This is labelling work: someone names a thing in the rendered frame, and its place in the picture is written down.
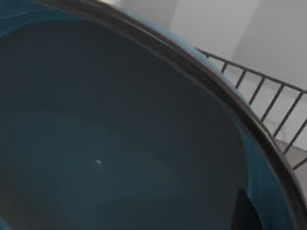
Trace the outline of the blue bowl with dark rim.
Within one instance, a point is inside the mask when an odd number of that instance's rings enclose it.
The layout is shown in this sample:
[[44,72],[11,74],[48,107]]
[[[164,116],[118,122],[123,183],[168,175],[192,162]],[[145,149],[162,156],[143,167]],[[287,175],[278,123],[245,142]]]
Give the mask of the blue bowl with dark rim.
[[264,124],[205,55],[99,0],[0,0],[0,230],[307,230]]

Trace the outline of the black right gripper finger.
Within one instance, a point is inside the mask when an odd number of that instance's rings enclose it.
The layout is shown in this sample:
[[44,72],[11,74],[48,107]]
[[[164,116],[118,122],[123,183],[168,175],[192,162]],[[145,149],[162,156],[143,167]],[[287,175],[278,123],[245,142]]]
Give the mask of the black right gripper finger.
[[263,230],[258,213],[244,189],[236,193],[231,230]]

